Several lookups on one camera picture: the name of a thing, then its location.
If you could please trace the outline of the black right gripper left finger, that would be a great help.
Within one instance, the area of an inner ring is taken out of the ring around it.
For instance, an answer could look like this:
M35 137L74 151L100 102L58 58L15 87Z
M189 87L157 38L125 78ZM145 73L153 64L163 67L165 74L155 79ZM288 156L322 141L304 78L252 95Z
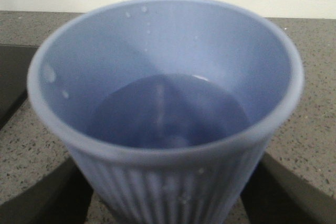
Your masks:
M1 204L1 223L84 223L92 187L71 158Z

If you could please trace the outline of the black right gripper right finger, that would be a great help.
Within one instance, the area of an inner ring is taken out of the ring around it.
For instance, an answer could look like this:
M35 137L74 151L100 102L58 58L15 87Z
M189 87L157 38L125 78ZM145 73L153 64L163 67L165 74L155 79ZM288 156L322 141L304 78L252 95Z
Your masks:
M251 223L335 223L335 199L265 153L240 195Z

